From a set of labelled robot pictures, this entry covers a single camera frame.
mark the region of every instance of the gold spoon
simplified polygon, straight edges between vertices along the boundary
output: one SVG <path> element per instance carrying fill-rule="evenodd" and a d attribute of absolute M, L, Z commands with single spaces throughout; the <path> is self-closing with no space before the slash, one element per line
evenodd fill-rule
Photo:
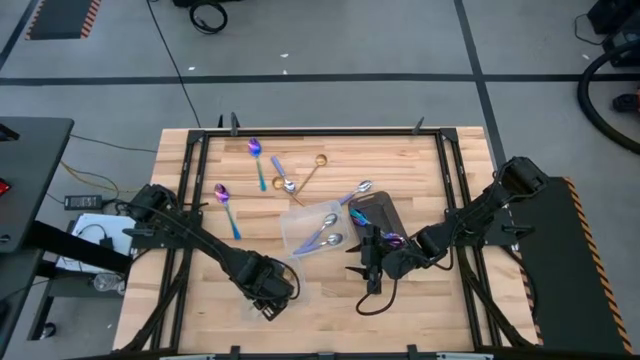
<path fill-rule="evenodd" d="M 316 172 L 316 170 L 318 170 L 318 168 L 320 166 L 325 166 L 327 165 L 327 156 L 324 154 L 320 154 L 318 156 L 316 156 L 316 167 L 313 168 L 313 170 L 311 170 L 311 172 L 309 173 L 309 175 L 307 176 L 306 179 L 304 179 L 304 181 L 302 182 L 302 185 L 300 185 L 300 187 L 298 188 L 298 192 L 296 194 L 299 194 L 300 191 L 302 191 L 302 188 L 307 185 L 307 182 L 309 182 L 309 180 L 311 180 L 311 177 L 313 176 L 313 174 Z"/>
<path fill-rule="evenodd" d="M 281 176 L 276 176 L 273 178 L 273 180 L 271 181 L 271 184 L 273 185 L 273 188 L 276 190 L 283 190 L 284 189 L 284 179 Z M 291 195 L 291 197 L 293 198 L 293 200 L 297 201 L 298 204 L 305 206 L 302 201 L 300 201 L 300 199 L 298 199 L 297 196 L 295 196 L 295 194 L 290 193 L 288 191 L 285 191 L 287 194 Z"/>

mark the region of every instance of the silver spoon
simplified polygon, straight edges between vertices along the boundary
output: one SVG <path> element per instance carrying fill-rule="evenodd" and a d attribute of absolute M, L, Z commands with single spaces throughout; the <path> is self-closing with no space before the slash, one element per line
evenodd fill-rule
<path fill-rule="evenodd" d="M 273 163 L 273 166 L 276 167 L 276 170 L 278 170 L 278 174 L 280 174 L 284 180 L 284 191 L 293 194 L 296 191 L 296 184 L 287 179 L 287 175 L 284 173 L 284 168 L 280 165 L 280 161 L 278 161 L 278 158 L 275 155 L 271 157 L 271 162 Z"/>
<path fill-rule="evenodd" d="M 354 191 L 350 192 L 349 194 L 345 195 L 343 198 L 338 200 L 340 202 L 340 205 L 346 204 L 347 201 L 351 200 L 351 198 L 356 196 L 357 193 L 369 191 L 369 189 L 371 189 L 372 186 L 373 186 L 373 181 L 371 180 L 365 180 L 361 182 L 360 185 L 358 185 L 358 187 Z"/>
<path fill-rule="evenodd" d="M 320 244 L 298 248 L 298 250 L 294 251 L 293 254 L 294 255 L 306 254 L 306 253 L 318 250 L 321 247 L 326 245 L 336 246 L 342 242 L 342 239 L 343 239 L 342 234 L 331 234 L 329 235 L 326 241 L 323 241 Z"/>
<path fill-rule="evenodd" d="M 324 229 L 328 228 L 329 226 L 333 226 L 336 221 L 338 221 L 338 215 L 334 213 L 327 215 L 322 222 L 322 227 L 318 229 L 318 231 L 314 232 L 313 235 L 311 235 L 311 237 L 308 238 L 304 243 L 302 243 L 302 245 L 300 245 L 300 249 L 313 245 L 313 243 L 318 240 L 320 234 L 322 234 Z"/>

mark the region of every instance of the transparent plastic box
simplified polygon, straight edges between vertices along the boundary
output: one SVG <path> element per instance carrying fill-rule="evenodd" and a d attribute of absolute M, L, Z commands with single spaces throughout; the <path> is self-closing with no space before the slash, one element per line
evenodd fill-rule
<path fill-rule="evenodd" d="M 324 245 L 313 251 L 296 253 L 303 244 L 322 228 L 324 220 L 329 214 L 336 214 L 337 220 L 327 226 L 313 242 L 314 245 L 322 244 L 330 234 L 342 234 L 342 242 L 337 245 Z M 296 208 L 280 216 L 280 226 L 282 229 L 282 241 L 286 253 L 291 257 L 313 256 L 326 251 L 334 251 L 341 248 L 349 241 L 351 231 L 349 231 L 350 219 L 345 217 L 342 206 L 336 200 L 320 204 Z"/>

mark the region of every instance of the power adapter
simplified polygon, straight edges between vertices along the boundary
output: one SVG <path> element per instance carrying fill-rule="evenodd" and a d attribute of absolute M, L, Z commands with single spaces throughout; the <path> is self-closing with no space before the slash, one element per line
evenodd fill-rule
<path fill-rule="evenodd" d="M 102 195 L 67 195 L 65 210 L 102 210 Z"/>

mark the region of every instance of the warning stripe mat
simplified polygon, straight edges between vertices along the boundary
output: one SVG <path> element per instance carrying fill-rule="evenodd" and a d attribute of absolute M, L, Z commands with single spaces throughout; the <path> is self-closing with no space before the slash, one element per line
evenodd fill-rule
<path fill-rule="evenodd" d="M 537 197 L 510 208 L 516 225 L 535 228 L 520 241 L 520 254 L 536 285 L 539 343 L 553 350 L 633 353 L 573 182 L 551 178 Z"/>
<path fill-rule="evenodd" d="M 42 0 L 31 19 L 27 40 L 85 39 L 102 0 Z"/>

